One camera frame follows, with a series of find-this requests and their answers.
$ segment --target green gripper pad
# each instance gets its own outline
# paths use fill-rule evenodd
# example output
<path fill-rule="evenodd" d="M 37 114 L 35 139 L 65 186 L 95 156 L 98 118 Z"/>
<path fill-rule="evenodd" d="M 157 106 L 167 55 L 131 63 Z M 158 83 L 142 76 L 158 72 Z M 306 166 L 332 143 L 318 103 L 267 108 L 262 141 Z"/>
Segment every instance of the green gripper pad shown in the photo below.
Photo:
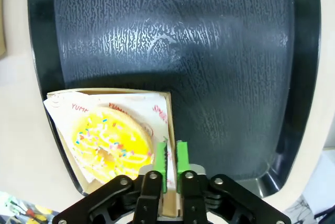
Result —
<path fill-rule="evenodd" d="M 163 193 L 166 193 L 166 178 L 167 178 L 167 146 L 165 142 L 160 142 L 157 144 L 156 157 L 153 169 L 160 172 L 163 176 Z"/>
<path fill-rule="evenodd" d="M 191 169 L 188 162 L 187 142 L 178 141 L 176 148 L 177 157 L 177 192 L 180 193 L 180 176 Z"/>

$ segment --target cardboard tray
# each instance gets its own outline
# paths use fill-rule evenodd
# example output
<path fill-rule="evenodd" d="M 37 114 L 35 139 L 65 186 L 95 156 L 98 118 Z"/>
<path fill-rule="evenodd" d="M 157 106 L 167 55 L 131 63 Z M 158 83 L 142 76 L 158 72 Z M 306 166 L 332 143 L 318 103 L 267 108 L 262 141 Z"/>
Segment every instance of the cardboard tray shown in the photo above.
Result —
<path fill-rule="evenodd" d="M 144 91 L 144 90 L 136 90 L 136 89 L 121 89 L 121 88 L 78 88 L 78 89 L 66 89 L 57 92 L 51 92 L 47 94 L 47 98 L 52 95 L 65 93 L 65 92 L 81 92 L 89 95 L 98 95 L 98 94 L 133 94 L 133 93 L 159 93 L 160 95 L 165 97 L 166 100 L 166 108 L 167 108 L 167 118 L 169 123 L 169 135 L 171 141 L 171 149 L 172 153 L 175 150 L 175 139 L 174 139 L 174 130 L 173 130 L 173 121 L 172 121 L 172 106 L 171 106 L 171 94 L 167 92 L 153 92 L 153 91 Z M 60 142 L 64 149 L 67 160 L 69 161 L 70 167 L 74 173 L 75 178 L 72 177 L 72 181 L 78 181 L 80 185 L 80 193 L 83 195 L 87 195 L 97 190 L 102 186 L 102 183 L 93 180 L 91 183 L 85 179 L 84 175 L 80 171 L 73 155 L 71 154 L 68 145 L 66 144 L 62 134 L 57 129 L 57 134 L 59 136 Z M 176 203 L 176 191 L 168 189 L 166 194 L 163 197 L 164 204 L 162 209 L 162 214 L 168 217 L 176 217 L 178 215 L 177 211 L 177 203 Z"/>

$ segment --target paper wrapper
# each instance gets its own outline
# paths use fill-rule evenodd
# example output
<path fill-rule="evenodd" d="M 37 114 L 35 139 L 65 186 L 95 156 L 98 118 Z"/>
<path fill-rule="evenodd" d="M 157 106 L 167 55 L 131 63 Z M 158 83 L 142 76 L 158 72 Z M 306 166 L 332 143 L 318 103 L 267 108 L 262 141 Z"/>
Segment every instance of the paper wrapper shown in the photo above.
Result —
<path fill-rule="evenodd" d="M 44 105 L 89 183 L 95 178 L 84 169 L 73 151 L 74 144 L 71 139 L 73 124 L 84 113 L 95 107 L 109 107 L 127 113 L 137 121 L 151 137 L 154 150 L 158 142 L 165 141 L 167 143 L 167 187 L 175 190 L 175 171 L 164 96 L 158 93 L 87 95 L 79 92 L 67 92 L 53 95 L 44 101 Z"/>

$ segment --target white table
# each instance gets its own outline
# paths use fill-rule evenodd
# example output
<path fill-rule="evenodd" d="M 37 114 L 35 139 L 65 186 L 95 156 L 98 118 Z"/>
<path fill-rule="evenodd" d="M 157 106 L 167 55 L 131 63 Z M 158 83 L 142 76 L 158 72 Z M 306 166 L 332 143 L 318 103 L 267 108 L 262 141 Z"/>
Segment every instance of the white table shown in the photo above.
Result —
<path fill-rule="evenodd" d="M 302 193 L 335 112 L 335 9 L 322 2 L 322 45 L 313 107 L 298 157 L 283 189 L 265 200 L 279 210 Z M 82 198 L 58 152 L 31 54 L 27 0 L 4 0 L 7 54 L 0 58 L 0 191 L 62 211 Z"/>

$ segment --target yellow icing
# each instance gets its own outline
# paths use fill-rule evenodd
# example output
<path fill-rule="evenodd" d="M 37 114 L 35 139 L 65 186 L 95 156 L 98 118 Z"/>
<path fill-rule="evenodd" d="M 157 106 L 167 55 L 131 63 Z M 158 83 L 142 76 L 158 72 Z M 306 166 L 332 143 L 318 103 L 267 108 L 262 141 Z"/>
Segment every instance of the yellow icing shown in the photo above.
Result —
<path fill-rule="evenodd" d="M 150 137 L 128 115 L 110 108 L 85 114 L 73 130 L 78 162 L 97 180 L 107 183 L 124 174 L 133 180 L 151 163 Z"/>

